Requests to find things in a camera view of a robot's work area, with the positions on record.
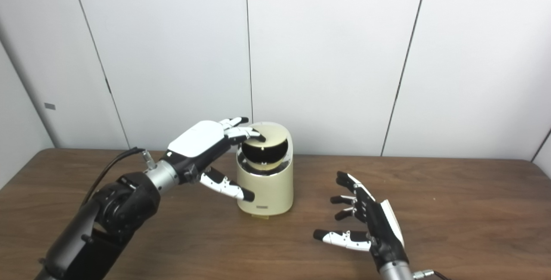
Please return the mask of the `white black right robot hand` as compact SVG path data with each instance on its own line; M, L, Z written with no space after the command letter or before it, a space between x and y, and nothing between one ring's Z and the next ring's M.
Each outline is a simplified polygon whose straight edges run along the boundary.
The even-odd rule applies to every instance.
M334 246L350 250L369 252L377 271L387 264L409 264L401 228L388 200L376 201L362 182L352 175L338 171L336 183L345 187L352 195L334 196L332 204L346 204L334 218L342 221L356 218L366 225L366 231L315 229L313 238Z

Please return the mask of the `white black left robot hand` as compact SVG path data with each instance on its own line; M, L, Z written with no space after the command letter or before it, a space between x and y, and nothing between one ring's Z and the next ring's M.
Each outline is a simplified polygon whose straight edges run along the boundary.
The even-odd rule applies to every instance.
M258 130L241 126L248 121L247 117L200 121L169 143L161 159L174 170L177 184L200 183L237 200L253 202L252 191L212 168L213 162L232 146L249 139L266 141Z

